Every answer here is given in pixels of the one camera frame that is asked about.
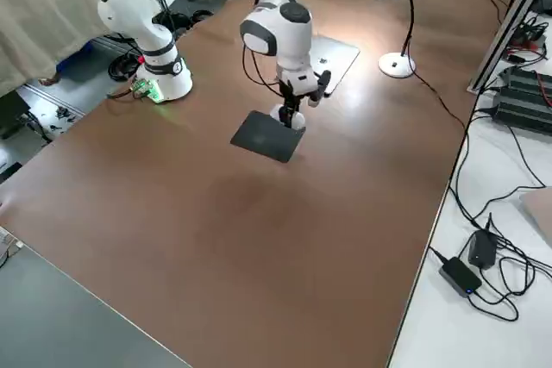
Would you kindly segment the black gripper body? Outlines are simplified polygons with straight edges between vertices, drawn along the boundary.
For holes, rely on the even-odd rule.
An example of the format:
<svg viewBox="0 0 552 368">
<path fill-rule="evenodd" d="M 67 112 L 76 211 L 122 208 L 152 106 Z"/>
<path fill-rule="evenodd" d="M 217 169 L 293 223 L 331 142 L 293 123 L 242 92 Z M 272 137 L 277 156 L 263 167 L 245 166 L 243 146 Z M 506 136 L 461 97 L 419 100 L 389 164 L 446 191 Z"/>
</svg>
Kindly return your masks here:
<svg viewBox="0 0 552 368">
<path fill-rule="evenodd" d="M 279 80 L 279 93 L 284 99 L 285 106 L 299 106 L 301 97 L 294 94 L 294 88 L 290 80 Z"/>
</svg>

